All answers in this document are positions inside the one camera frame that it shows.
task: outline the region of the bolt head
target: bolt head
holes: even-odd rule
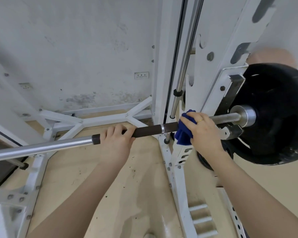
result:
[[[211,62],[213,59],[214,59],[214,52],[208,53],[207,54],[207,60]]]

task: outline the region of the forearm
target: forearm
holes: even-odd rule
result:
[[[298,218],[247,175],[226,152],[207,161],[251,238],[298,237]]]
[[[84,237],[97,205],[119,171],[117,165],[98,164],[87,179],[28,237]]]

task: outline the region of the microfiber cloth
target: microfiber cloth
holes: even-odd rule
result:
[[[187,118],[188,120],[192,121],[196,124],[194,118],[187,115],[187,113],[183,113],[182,117]],[[178,140],[177,144],[180,145],[191,145],[191,138],[193,138],[193,134],[188,129],[181,120],[179,120],[179,127],[178,131],[175,133],[174,137]]]

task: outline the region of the hand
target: hand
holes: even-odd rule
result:
[[[193,134],[191,144],[205,159],[212,159],[219,153],[225,152],[219,130],[209,116],[196,112],[188,112],[187,115],[194,118],[197,124],[185,117],[180,117],[180,120],[191,130]]]
[[[121,132],[127,128],[121,124],[111,126],[100,134],[101,163],[115,165],[120,169],[126,163],[131,145],[136,138],[131,137],[136,129],[130,127],[124,134]]]

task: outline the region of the person's left hand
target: person's left hand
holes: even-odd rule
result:
[[[131,145],[136,139],[131,137],[136,127],[131,126],[122,134],[122,131],[126,129],[125,126],[117,124],[100,134],[101,163],[115,165],[119,169],[124,166],[128,159]]]

